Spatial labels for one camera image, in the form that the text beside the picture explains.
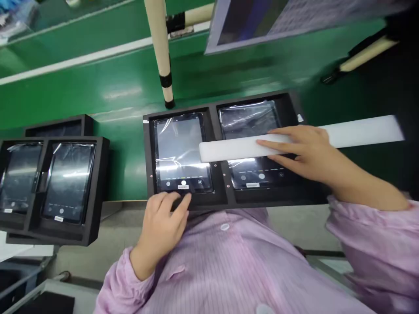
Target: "pink cuff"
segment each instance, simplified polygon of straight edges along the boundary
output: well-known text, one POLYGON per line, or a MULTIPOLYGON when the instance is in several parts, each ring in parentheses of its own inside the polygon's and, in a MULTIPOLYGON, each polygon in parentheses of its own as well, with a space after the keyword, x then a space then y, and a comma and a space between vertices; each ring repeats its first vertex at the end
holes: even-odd
POLYGON ((403 230, 419 229, 419 202, 417 201, 409 201, 408 210, 384 212, 365 205, 340 202, 333 195, 327 199, 336 213, 364 225, 403 230))

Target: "white label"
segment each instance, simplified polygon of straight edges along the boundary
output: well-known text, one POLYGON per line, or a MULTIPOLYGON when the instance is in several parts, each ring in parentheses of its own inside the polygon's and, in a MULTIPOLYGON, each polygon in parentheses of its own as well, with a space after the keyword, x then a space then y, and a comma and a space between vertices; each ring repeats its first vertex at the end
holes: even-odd
POLYGON ((260 188, 261 185, 258 182, 256 182, 256 183, 246 183, 246 187, 247 188, 260 188))

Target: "pink sleeve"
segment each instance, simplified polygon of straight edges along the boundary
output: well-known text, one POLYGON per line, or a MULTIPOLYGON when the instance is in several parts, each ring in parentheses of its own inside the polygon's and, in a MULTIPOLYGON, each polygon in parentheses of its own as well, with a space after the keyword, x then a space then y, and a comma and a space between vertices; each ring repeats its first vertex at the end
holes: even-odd
POLYGON ((326 228, 342 243, 354 272, 348 279, 377 313, 419 311, 419 202, 410 209, 382 212, 337 201, 326 228))
POLYGON ((145 304, 154 273, 145 281, 140 281, 132 269, 131 250, 132 247, 126 248, 106 274, 97 296, 95 313, 137 313, 145 304))

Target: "button on uniform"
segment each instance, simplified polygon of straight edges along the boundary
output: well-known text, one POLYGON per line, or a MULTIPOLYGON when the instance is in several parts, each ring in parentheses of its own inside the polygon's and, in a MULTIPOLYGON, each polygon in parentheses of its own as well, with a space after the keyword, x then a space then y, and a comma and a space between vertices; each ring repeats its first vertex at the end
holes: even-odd
POLYGON ((228 229, 230 229, 230 225, 229 224, 222 224, 220 229, 223 230, 223 231, 227 231, 228 229))
POLYGON ((268 305, 261 303, 256 308, 256 314, 275 314, 275 312, 268 305))

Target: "plastic screen protector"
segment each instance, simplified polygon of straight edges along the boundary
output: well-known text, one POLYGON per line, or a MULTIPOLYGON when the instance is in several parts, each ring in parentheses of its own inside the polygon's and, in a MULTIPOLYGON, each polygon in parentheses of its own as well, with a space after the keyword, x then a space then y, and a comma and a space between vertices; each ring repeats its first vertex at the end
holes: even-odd
MULTIPOLYGON (((282 127, 273 100, 221 108, 218 114, 225 140, 263 135, 282 127)), ((281 186, 299 178, 267 157, 228 160, 228 164, 235 189, 281 186)))
POLYGON ((205 141, 203 114, 190 113, 154 121, 157 190, 212 192, 210 164, 201 163, 205 141))
POLYGON ((42 214, 57 221, 82 223, 96 145, 54 143, 42 214))
POLYGON ((9 163, 0 180, 0 210, 26 214, 42 143, 21 143, 7 149, 9 163))

